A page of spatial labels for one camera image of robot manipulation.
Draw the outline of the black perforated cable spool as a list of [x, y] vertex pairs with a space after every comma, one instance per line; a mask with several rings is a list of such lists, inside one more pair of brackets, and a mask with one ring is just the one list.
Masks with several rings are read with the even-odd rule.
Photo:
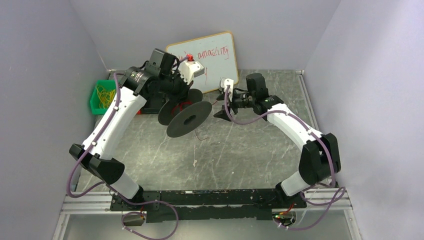
[[181, 103], [166, 102], [158, 113], [158, 122], [166, 126], [170, 138], [184, 136], [199, 127], [210, 115], [212, 104], [203, 100], [198, 89], [188, 91], [188, 99]]

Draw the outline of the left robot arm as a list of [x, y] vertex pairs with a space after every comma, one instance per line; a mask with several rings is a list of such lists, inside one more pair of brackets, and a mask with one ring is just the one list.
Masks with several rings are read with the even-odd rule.
[[113, 158], [119, 140], [151, 97], [164, 94], [170, 101], [183, 102], [194, 78], [203, 74], [204, 66], [191, 55], [179, 59], [154, 49], [141, 67], [133, 66], [121, 74], [114, 73], [112, 103], [89, 137], [82, 144], [73, 144], [69, 153], [82, 168], [119, 193], [121, 198], [131, 203], [144, 202], [143, 188], [125, 173], [125, 165]]

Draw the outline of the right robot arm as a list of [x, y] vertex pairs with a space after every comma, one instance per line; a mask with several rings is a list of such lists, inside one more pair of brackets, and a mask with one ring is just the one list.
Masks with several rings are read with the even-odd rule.
[[327, 178], [331, 178], [329, 185], [334, 187], [335, 175], [341, 170], [336, 136], [314, 129], [295, 115], [281, 98], [270, 95], [262, 74], [249, 74], [246, 83], [247, 89], [242, 90], [234, 86], [234, 80], [221, 79], [217, 100], [224, 103], [214, 117], [242, 125], [234, 115], [239, 109], [251, 108], [258, 115], [254, 121], [267, 121], [295, 143], [300, 149], [297, 170], [276, 186], [283, 197], [295, 196]]

